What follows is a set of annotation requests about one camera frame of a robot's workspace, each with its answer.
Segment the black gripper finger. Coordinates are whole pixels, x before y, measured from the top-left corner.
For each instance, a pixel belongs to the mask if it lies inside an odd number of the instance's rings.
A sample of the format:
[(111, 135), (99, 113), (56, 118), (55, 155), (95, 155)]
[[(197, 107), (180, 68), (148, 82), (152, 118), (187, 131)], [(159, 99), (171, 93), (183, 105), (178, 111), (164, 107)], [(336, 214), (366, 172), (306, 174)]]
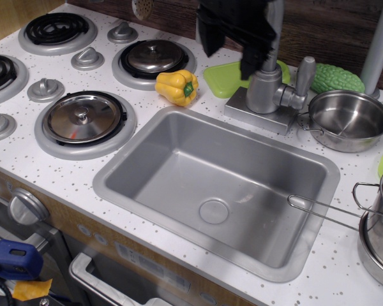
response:
[(241, 80), (247, 80), (256, 71), (271, 71), (273, 62), (273, 42), (244, 43), (240, 60)]
[(225, 35), (216, 24), (197, 19), (197, 33), (205, 54), (211, 57), (225, 43)]

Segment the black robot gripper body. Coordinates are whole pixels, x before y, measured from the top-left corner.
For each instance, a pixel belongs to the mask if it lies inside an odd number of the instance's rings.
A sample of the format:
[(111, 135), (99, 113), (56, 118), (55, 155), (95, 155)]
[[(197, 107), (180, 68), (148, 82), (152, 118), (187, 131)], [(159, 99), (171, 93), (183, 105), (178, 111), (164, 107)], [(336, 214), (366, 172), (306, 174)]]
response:
[(216, 24), (225, 38), (244, 43), (274, 41), (276, 32), (266, 19), (270, 1), (199, 1), (197, 19)]

